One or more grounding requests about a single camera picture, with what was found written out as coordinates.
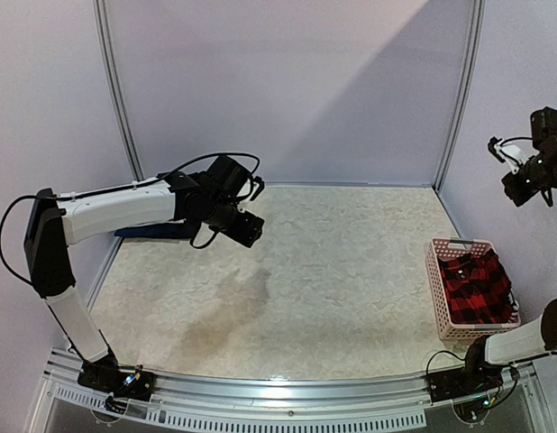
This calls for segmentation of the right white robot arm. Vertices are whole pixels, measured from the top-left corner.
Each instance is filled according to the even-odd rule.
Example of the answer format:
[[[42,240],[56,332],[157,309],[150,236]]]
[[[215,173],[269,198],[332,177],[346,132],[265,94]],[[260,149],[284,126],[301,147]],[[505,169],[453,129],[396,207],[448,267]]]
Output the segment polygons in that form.
[[[504,192],[521,207],[540,194],[548,207],[553,205],[552,191],[557,189],[557,110],[548,106],[530,114],[531,141],[537,154],[525,157],[509,140],[493,137],[488,149],[511,171],[502,179]],[[491,371],[532,361],[557,352],[557,298],[543,313],[525,325],[510,331],[476,339],[467,350],[464,367],[456,374],[456,385],[465,393],[474,393],[489,381]]]

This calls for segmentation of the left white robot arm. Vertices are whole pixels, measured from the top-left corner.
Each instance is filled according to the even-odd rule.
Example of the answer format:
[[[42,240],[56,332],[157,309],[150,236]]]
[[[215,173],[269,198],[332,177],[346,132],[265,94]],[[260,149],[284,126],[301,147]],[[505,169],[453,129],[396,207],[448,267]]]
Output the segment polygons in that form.
[[[117,391],[124,374],[78,293],[69,247],[95,235],[139,227],[155,228],[158,237],[172,239],[175,226],[190,229],[191,238],[207,226],[213,235],[252,247],[264,221],[240,204],[255,200],[265,183],[237,161],[240,156],[212,153],[213,162],[203,171],[186,174],[177,167],[108,189],[62,195],[43,189],[33,196],[23,244],[30,284],[104,391]]]

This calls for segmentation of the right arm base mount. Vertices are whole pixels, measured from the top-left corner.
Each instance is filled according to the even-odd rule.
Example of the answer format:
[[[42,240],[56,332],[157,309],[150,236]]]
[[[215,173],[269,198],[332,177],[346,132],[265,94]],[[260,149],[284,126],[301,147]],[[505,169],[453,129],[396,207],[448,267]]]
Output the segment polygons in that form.
[[[504,364],[503,366],[489,364],[485,358],[486,342],[487,338],[485,336],[476,339],[470,345],[464,357],[446,349],[435,352],[430,357],[425,366],[425,383],[432,403],[454,400],[492,389],[496,390],[494,399],[498,401],[498,397],[503,391],[502,372],[505,368],[509,369],[513,386],[502,400],[514,391],[520,378],[519,371],[510,364]],[[432,373],[430,371],[431,364],[439,355],[452,356],[463,362],[463,365]]]

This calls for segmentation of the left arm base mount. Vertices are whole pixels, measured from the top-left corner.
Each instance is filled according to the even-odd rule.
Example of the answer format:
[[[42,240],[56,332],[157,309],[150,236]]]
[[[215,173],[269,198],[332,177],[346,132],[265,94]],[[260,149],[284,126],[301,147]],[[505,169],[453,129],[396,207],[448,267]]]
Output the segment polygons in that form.
[[[112,394],[114,398],[149,401],[154,392],[157,375],[146,371],[142,365],[119,364],[112,349],[100,360],[83,361],[78,375],[78,385]]]

